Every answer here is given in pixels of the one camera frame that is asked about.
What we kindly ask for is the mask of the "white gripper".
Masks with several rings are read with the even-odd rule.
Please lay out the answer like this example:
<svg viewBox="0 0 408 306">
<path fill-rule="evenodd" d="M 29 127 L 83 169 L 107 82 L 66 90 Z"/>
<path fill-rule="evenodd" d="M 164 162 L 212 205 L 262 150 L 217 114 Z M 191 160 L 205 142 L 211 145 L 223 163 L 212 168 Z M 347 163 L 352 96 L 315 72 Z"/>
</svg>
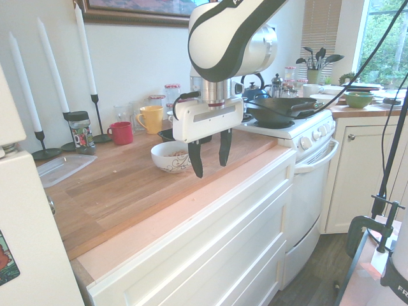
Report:
<svg viewBox="0 0 408 306">
<path fill-rule="evenodd" d="M 243 119 L 243 99 L 227 99 L 224 108 L 218 110 L 210 110 L 207 103 L 198 103 L 197 100 L 187 101 L 177 104 L 175 113 L 177 119 L 173 118 L 173 137 L 188 143 L 189 158 L 196 176 L 203 177 L 199 139 L 216 133 L 221 133 L 219 162 L 226 166 L 232 141 L 230 128 L 240 125 Z"/>
</svg>

